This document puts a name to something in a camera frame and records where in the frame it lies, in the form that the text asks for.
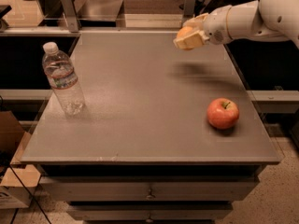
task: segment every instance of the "cardboard box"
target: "cardboard box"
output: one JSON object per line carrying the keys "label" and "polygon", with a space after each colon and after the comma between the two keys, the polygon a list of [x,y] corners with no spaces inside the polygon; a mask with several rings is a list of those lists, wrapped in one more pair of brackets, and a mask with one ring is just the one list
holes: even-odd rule
{"label": "cardboard box", "polygon": [[23,130],[10,111],[0,112],[0,150],[13,155],[10,166],[14,170],[12,172],[10,168],[7,168],[0,183],[0,209],[26,208],[32,201],[28,190],[34,194],[40,173],[34,165],[22,166],[20,163],[20,157],[30,137],[31,134]]}

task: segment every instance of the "table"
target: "table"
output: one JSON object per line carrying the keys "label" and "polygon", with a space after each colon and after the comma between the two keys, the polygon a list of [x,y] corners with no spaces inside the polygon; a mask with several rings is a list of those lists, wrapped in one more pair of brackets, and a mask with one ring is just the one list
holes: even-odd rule
{"label": "table", "polygon": [[[72,60],[86,107],[68,117],[52,95],[21,158],[73,218],[222,218],[279,163],[225,48],[179,50],[175,35],[82,31]],[[227,131],[206,121],[222,96],[240,109]]]}

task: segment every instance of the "apple stem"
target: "apple stem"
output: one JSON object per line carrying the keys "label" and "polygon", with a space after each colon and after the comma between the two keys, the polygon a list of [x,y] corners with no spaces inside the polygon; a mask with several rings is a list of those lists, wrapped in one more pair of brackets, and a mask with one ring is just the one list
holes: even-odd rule
{"label": "apple stem", "polygon": [[229,104],[230,104],[230,102],[226,103],[224,108],[226,109],[227,105],[229,105]]}

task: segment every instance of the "white bottle cap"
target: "white bottle cap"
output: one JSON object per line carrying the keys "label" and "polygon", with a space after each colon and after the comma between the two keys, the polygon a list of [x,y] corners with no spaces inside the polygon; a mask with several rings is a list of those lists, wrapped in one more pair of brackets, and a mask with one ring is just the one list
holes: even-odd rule
{"label": "white bottle cap", "polygon": [[47,54],[54,54],[58,51],[57,44],[55,42],[48,42],[43,46],[43,49]]}

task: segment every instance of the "gray tabletop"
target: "gray tabletop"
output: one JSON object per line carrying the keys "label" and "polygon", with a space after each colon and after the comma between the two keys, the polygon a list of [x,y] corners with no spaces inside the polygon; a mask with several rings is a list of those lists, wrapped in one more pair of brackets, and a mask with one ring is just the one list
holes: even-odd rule
{"label": "gray tabletop", "polygon": [[[223,46],[176,49],[172,32],[82,32],[72,55],[86,98],[67,117],[54,95],[24,163],[276,163],[278,154]],[[206,122],[215,98],[234,100],[240,120]]]}

